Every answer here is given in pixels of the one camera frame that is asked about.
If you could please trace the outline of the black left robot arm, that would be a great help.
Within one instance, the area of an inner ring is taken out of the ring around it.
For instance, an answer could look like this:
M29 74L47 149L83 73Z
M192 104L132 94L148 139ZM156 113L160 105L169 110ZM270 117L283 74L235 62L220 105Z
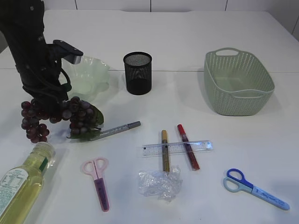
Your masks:
M47 44L44 32L42 0L2 0L0 30L3 33L23 89L34 98L50 98L55 102L68 99L70 81L60 84L61 59L70 51L58 44Z

